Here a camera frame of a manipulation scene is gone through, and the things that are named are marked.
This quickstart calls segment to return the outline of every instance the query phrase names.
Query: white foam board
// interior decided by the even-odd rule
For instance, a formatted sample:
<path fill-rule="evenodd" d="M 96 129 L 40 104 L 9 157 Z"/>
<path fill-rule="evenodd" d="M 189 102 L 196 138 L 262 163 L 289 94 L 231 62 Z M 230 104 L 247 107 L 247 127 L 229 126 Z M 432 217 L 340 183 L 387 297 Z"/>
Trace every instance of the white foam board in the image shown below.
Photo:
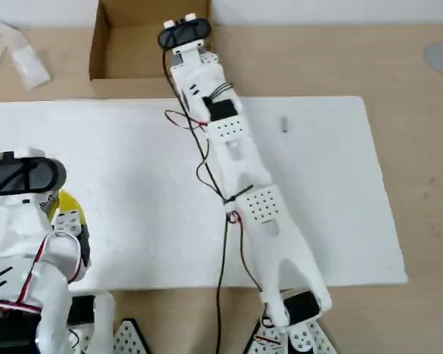
<path fill-rule="evenodd" d="M 243 104 L 326 283 L 406 282 L 362 99 L 256 97 Z M 196 180 L 190 132 L 169 123 L 165 108 L 177 109 L 175 100 L 0 103 L 0 150 L 33 146 L 61 160 L 65 189 L 84 208 L 92 268 L 75 289 L 216 286 L 224 209 Z M 280 116 L 288 117 L 288 133 Z M 224 286 L 252 286 L 238 248 L 233 228 Z M 297 284 L 286 269 L 281 286 Z"/>

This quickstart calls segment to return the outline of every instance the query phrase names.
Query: cardboard box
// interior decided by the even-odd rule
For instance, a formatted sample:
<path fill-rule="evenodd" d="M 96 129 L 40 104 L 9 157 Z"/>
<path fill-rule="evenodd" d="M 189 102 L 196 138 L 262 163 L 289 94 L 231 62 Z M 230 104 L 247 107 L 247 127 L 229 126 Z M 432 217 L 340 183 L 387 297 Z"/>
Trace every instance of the cardboard box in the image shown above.
<path fill-rule="evenodd" d="M 89 61 L 94 79 L 163 77 L 157 36 L 167 20 L 210 17 L 210 0 L 100 0 Z"/>

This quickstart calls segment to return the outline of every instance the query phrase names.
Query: white plastic bag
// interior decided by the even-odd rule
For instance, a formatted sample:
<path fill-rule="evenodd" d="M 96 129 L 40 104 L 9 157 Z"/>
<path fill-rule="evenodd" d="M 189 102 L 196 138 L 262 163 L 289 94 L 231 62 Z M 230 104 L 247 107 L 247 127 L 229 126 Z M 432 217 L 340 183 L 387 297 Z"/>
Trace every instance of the white plastic bag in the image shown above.
<path fill-rule="evenodd" d="M 0 35 L 0 58 L 7 47 L 27 91 L 51 80 L 35 50 L 18 30 L 0 22 Z"/>

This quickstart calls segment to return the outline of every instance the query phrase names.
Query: wire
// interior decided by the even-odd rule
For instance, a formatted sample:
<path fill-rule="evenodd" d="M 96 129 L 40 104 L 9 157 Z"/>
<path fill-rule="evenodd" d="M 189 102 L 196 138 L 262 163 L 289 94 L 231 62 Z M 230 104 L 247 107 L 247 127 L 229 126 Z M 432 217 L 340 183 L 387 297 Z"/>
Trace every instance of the wire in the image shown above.
<path fill-rule="evenodd" d="M 185 130 L 187 130 L 187 131 L 190 130 L 189 127 L 183 127 L 182 125 L 177 124 L 172 118 L 169 117 L 169 113 L 174 113 L 174 114 L 178 114 L 178 115 L 180 115 L 180 116 L 186 117 L 185 114 L 180 113 L 180 112 L 178 112 L 178 111 L 173 111 L 172 109 L 166 109 L 166 110 L 164 111 L 164 115 L 165 115 L 165 117 L 169 120 L 169 122 L 171 122 L 172 124 L 174 124 L 174 125 L 176 125 L 176 126 L 178 126 L 178 127 L 180 127 L 180 128 L 183 128 L 183 129 L 185 129 Z M 203 127 L 207 126 L 207 123 L 199 122 L 198 120 L 193 119 L 193 118 L 190 118 L 190 117 L 189 117 L 189 119 L 190 119 L 192 122 L 198 124 L 194 129 L 201 128 L 201 129 L 203 130 Z"/>
<path fill-rule="evenodd" d="M 174 85 L 174 83 L 171 80 L 171 77 L 169 76 L 168 73 L 168 67 L 166 64 L 166 52 L 167 50 L 163 50 L 162 51 L 162 69 L 164 71 L 164 76 L 166 78 L 166 80 L 169 83 L 169 86 L 171 87 L 172 92 L 174 93 L 174 95 L 177 98 L 177 101 L 179 102 L 182 110 L 183 110 L 183 114 L 180 112 L 176 112 L 176 111 L 171 111 L 171 110 L 166 110 L 165 111 L 165 116 L 168 120 L 170 120 L 173 124 L 177 125 L 177 126 L 181 126 L 179 124 L 177 124 L 175 121 L 173 121 L 169 116 L 168 116 L 168 112 L 173 112 L 175 114 L 179 114 L 184 116 L 187 119 L 188 122 L 188 127 L 182 127 L 184 129 L 188 129 L 190 130 L 190 132 L 192 133 L 193 139 L 196 142 L 197 148 L 199 149 L 200 152 L 200 156 L 202 157 L 202 161 L 200 162 L 200 164 L 197 166 L 196 168 L 196 177 L 199 181 L 201 181 L 203 184 L 205 184 L 206 186 L 209 186 L 222 200 L 223 200 L 223 204 L 226 205 L 234 200 L 236 200 L 237 197 L 239 197 L 241 194 L 247 192 L 248 190 L 251 190 L 253 188 L 253 185 L 251 184 L 250 186 L 248 186 L 247 188 L 244 188 L 242 191 L 236 193 L 235 195 L 232 195 L 231 197 L 229 197 L 228 199 L 226 199 L 215 178 L 213 177 L 212 171 L 210 169 L 210 167 L 208 166 L 207 160 L 208 160 L 208 156 L 210 153 L 210 142 L 207 139 L 207 151 L 206 153 L 204 153 L 203 149 L 202 149 L 202 145 L 200 144 L 199 138 L 197 137 L 196 133 L 195 133 L 195 129 L 197 128 L 201 128 L 203 129 L 202 123 L 198 122 L 192 118 L 190 118 L 188 110 L 186 109 L 184 103 L 182 102 L 182 99 L 179 95 L 179 93 L 176 90 L 176 87 Z M 220 94 L 222 94 L 223 92 L 232 89 L 233 88 L 233 84 L 232 83 L 223 83 L 221 84 L 219 87 L 217 87 L 212 94 L 210 95 L 210 99 L 213 100 L 214 98 L 218 97 Z M 198 123 L 199 125 L 197 127 L 194 127 L 192 125 L 192 123 Z M 208 175 L 210 176 L 210 180 L 212 181 L 212 184 L 207 183 L 206 181 L 204 181 L 201 177 L 200 177 L 200 168 L 202 166 L 205 166 L 205 169 L 208 173 Z M 222 310 L 220 308 L 220 292 L 222 289 L 222 282 L 223 282 L 223 276 L 224 276 L 224 264 L 225 264 L 225 260 L 226 260 L 226 253 L 227 253 L 227 237 L 228 237 L 228 224 L 229 223 L 236 223 L 237 221 L 240 223 L 241 225 L 241 238 L 242 238 L 242 233 L 243 233 L 243 226 L 242 226 L 242 220 L 241 220 L 241 216 L 235 212 L 236 214 L 234 214 L 234 212 L 228 212 L 225 215 L 225 223 L 224 223 L 224 237 L 223 237 L 223 251 L 222 251 L 222 255 L 221 255 L 221 270 L 220 270 L 220 277 L 219 277 L 219 282 L 216 288 L 216 318 L 217 318 L 217 341 L 216 341 L 216 354 L 219 354 L 220 351 L 220 346 L 222 343 Z M 254 277 L 251 275 L 251 273 L 249 272 L 248 267 L 246 266 L 246 263 L 244 261 L 244 256 L 243 256 L 243 263 L 244 263 L 244 267 L 246 269 L 246 271 L 248 272 L 248 274 L 250 275 L 251 279 L 255 282 L 255 284 L 259 287 L 258 283 L 255 281 Z"/>
<path fill-rule="evenodd" d="M 47 246 L 47 242 L 48 242 L 49 238 L 52 235 L 59 237 L 58 234 L 65 234 L 66 236 L 71 237 L 73 240 L 75 240 L 75 242 L 77 243 L 77 246 L 78 246 L 79 261 L 76 262 L 74 273 L 73 273 L 71 279 L 68 281 L 68 283 L 70 284 L 71 282 L 73 282 L 77 278 L 77 276 L 79 275 L 79 271 L 80 271 L 80 267 L 81 267 L 81 263 L 82 263 L 82 257 L 81 257 L 82 249 L 81 249 L 79 240 L 74 235 L 71 235 L 68 232 L 61 231 L 61 230 L 53 230 L 46 235 L 46 237 L 41 242 L 41 245 L 39 246 L 38 253 L 35 255 L 35 259 L 32 262 L 30 272 L 28 273 L 27 279 L 26 279 L 25 283 L 23 284 L 23 288 L 21 289 L 20 296 L 18 297 L 18 300 L 16 301 L 17 304 L 20 304 L 26 298 L 28 287 L 29 287 L 31 279 L 32 279 L 32 270 L 34 269 L 35 264 L 40 261 L 42 255 L 44 253 L 44 249 Z"/>
<path fill-rule="evenodd" d="M 192 137 L 193 137 L 193 139 L 194 139 L 195 142 L 196 142 L 197 148 L 199 149 L 200 156 L 201 156 L 202 159 L 203 159 L 203 158 L 205 157 L 205 155 L 204 155 L 204 151 L 203 151 L 202 146 L 201 146 L 201 144 L 200 144 L 199 138 L 198 138 L 197 135 L 195 134 L 194 127 L 192 126 L 192 120 L 190 120 L 190 115 L 189 115 L 189 113 L 187 112 L 187 109 L 186 109 L 186 107 L 184 106 L 184 103 L 182 103 L 182 99 L 181 99 L 181 97 L 179 96 L 179 93 L 177 92 L 176 87 L 174 86 L 174 84 L 173 84 L 173 82 L 172 82 L 172 80 L 171 80 L 171 77 L 169 76 L 168 66 L 167 66 L 167 64 L 166 64 L 166 53 L 167 53 L 167 50 L 163 50 L 163 51 L 162 51 L 162 69 L 163 69 L 163 71 L 164 71 L 165 79 L 168 81 L 169 86 L 171 87 L 172 92 L 173 92 L 174 95 L 176 96 L 176 98 L 177 98 L 177 100 L 179 101 L 179 104 L 180 104 L 182 110 L 184 111 L 184 115 L 185 115 L 185 117 L 187 118 L 187 121 L 188 121 L 189 130 L 190 130 L 190 132 L 192 133 Z M 223 199 L 222 191 L 220 190 L 220 187 L 219 187 L 218 184 L 216 183 L 215 177 L 213 177 L 212 171 L 211 171 L 210 167 L 208 166 L 208 164 L 205 164 L 205 169 L 207 170 L 207 173 L 208 173 L 208 175 L 210 176 L 210 180 L 212 181 L 212 184 L 213 184 L 213 186 L 212 186 L 212 187 L 213 187 L 213 190 L 215 190 L 215 191 L 216 191 L 216 194 L 217 194 L 220 198 Z"/>
<path fill-rule="evenodd" d="M 75 342 L 75 344 L 72 345 L 72 349 L 74 349 L 77 346 L 77 344 L 79 344 L 80 337 L 74 330 L 71 330 L 70 328 L 67 328 L 67 329 L 69 330 L 70 333 L 72 333 L 75 336 L 75 338 L 77 338 L 77 341 Z"/>
<path fill-rule="evenodd" d="M 68 233 L 66 231 L 63 231 L 63 230 L 53 230 L 49 234 L 47 234 L 47 237 L 49 237 L 51 235 L 56 235 L 56 236 L 59 237 L 58 234 L 64 234 L 66 236 L 69 236 L 77 244 L 79 261 L 77 261 L 77 263 L 75 264 L 74 273 L 73 273 L 74 275 L 72 275 L 71 279 L 68 281 L 68 283 L 70 284 L 71 282 L 74 282 L 74 280 L 78 277 L 79 272 L 80 272 L 80 267 L 82 266 L 82 257 L 81 257 L 81 255 L 82 255 L 82 246 L 80 245 L 79 240 L 73 234 L 70 234 L 70 233 Z"/>
<path fill-rule="evenodd" d="M 15 178 L 19 177 L 24 171 L 26 170 L 32 170 L 33 168 L 36 168 L 38 164 L 31 164 L 30 166 L 24 165 L 18 168 L 14 173 L 10 174 L 6 179 L 4 179 L 0 183 L 0 192 Z"/>
<path fill-rule="evenodd" d="M 215 90 L 213 90 L 212 94 L 208 98 L 213 101 L 219 95 L 221 95 L 223 92 L 231 90 L 232 88 L 233 88 L 232 83 L 222 83 L 219 87 L 217 87 L 217 88 L 215 88 Z"/>
<path fill-rule="evenodd" d="M 227 256 L 227 239 L 228 239 L 228 223 L 230 222 L 229 216 L 226 215 L 224 221 L 224 233 L 223 233 L 223 251 L 221 253 L 221 270 L 219 277 L 219 284 L 216 287 L 216 354 L 220 353 L 220 346 L 222 344 L 222 310 L 220 308 L 220 290 L 222 289 L 223 274 L 224 274 L 224 263 Z"/>
<path fill-rule="evenodd" d="M 241 256 L 241 262 L 243 263 L 244 270 L 247 272 L 247 274 L 250 276 L 251 280 L 255 283 L 256 287 L 258 288 L 259 292 L 262 293 L 263 290 L 259 283 L 256 281 L 255 277 L 251 274 L 251 271 L 249 270 L 246 260 L 244 258 L 244 227 L 243 227 L 243 220 L 241 219 L 240 214 L 235 210 L 233 211 L 233 214 L 236 215 L 238 218 L 239 223 L 239 254 Z"/>
<path fill-rule="evenodd" d="M 19 310 L 23 312 L 37 313 L 37 314 L 41 313 L 41 308 L 37 306 L 32 306 L 24 303 L 17 304 L 15 302 L 10 302 L 5 300 L 0 301 L 0 308 L 6 308 L 8 310 Z"/>

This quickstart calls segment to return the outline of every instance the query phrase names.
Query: white wall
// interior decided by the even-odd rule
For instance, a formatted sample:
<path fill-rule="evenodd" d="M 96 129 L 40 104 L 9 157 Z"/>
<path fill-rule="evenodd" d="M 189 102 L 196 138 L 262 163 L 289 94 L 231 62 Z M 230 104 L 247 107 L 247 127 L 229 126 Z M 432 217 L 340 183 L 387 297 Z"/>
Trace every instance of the white wall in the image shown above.
<path fill-rule="evenodd" d="M 97 0 L 0 0 L 0 20 L 17 27 L 93 26 Z"/>
<path fill-rule="evenodd" d="M 220 24 L 443 22 L 443 0 L 213 0 Z"/>
<path fill-rule="evenodd" d="M 0 0 L 18 27 L 91 26 L 97 0 Z M 443 0 L 213 0 L 220 24 L 443 22 Z"/>

